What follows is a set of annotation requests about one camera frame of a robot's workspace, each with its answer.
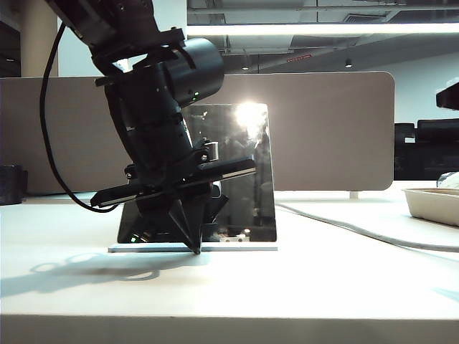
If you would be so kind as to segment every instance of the black robotic arm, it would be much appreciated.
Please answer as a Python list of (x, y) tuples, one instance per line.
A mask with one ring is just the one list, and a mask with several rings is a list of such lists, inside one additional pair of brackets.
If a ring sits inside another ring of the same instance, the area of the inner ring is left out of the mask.
[[(219, 162), (215, 144), (194, 144), (181, 108), (214, 94), (223, 63), (205, 39), (184, 40), (181, 29), (160, 32), (149, 0), (46, 0), (90, 49), (105, 75), (110, 115), (133, 163), (129, 184), (102, 190), (93, 206), (135, 201), (148, 228), (118, 235), (118, 242), (152, 242), (170, 231), (196, 254), (202, 225), (214, 221), (226, 201), (211, 198), (212, 182), (255, 172), (251, 158)], [(130, 72), (114, 62), (146, 54)]]

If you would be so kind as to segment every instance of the gray partition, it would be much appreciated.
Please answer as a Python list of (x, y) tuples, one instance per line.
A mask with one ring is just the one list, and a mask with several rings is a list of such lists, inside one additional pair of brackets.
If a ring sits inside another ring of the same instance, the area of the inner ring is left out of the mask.
[(228, 75), (202, 103), (268, 105), (275, 190), (384, 190), (394, 176), (386, 72)]
[[(1, 164), (29, 170), (32, 193), (62, 192), (39, 129), (41, 79), (0, 80)], [(52, 78), (48, 128), (75, 191), (126, 182), (130, 163), (93, 77)], [(394, 82), (383, 72), (229, 75), (202, 103), (268, 105), (276, 190), (377, 190), (393, 176)]]

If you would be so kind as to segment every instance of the black cable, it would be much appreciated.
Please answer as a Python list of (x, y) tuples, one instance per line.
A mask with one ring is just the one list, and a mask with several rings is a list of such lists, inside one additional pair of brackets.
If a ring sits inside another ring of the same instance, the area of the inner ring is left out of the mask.
[(67, 195), (78, 205), (82, 206), (83, 208), (87, 210), (94, 211), (96, 213), (108, 213), (109, 211), (112, 211), (116, 206), (112, 206), (109, 209), (97, 209), (93, 208), (91, 206), (88, 206), (86, 203), (82, 202), (79, 200), (76, 195), (70, 190), (70, 188), (67, 186), (67, 184), (63, 181), (61, 178), (59, 171), (57, 170), (55, 160), (52, 156), (52, 150), (51, 150), (51, 144), (49, 143), (49, 136), (48, 136), (48, 130), (46, 126), (46, 116), (45, 116), (45, 101), (46, 101), (46, 91), (48, 88), (48, 79), (49, 79), (49, 74), (51, 72), (51, 67), (52, 64), (55, 60), (56, 52), (57, 52), (57, 47), (59, 46), (60, 39), (62, 37), (62, 34), (64, 33), (65, 30), (65, 24), (62, 23), (60, 25), (59, 31), (57, 32), (55, 41), (52, 44), (51, 52), (49, 53), (49, 58), (48, 62), (46, 63), (46, 67), (44, 69), (44, 74), (43, 74), (43, 80), (42, 80), (42, 89), (40, 91), (40, 101), (39, 101), (39, 114), (40, 114), (40, 124), (42, 126), (42, 133), (43, 133), (43, 141), (44, 141), (44, 146), (46, 148), (46, 154), (48, 157), (49, 161), (49, 166), (51, 167), (52, 174), (54, 174), (57, 182), (61, 187), (65, 190)]

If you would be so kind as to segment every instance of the white table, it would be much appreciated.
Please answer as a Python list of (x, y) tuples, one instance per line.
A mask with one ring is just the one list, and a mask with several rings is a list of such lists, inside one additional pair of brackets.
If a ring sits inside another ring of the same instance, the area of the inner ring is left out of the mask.
[[(459, 245), (458, 228), (411, 218), (399, 188), (276, 199)], [(47, 199), (0, 211), (2, 343), (459, 343), (457, 254), (393, 247), (281, 208), (277, 252), (108, 254), (121, 209)]]

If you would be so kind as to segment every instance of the fluorescent light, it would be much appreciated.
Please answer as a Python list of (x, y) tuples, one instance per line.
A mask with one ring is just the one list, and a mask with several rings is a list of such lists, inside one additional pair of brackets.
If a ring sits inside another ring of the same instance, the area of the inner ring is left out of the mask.
[(441, 34), (459, 33), (459, 23), (191, 25), (186, 28), (186, 33), (189, 36)]

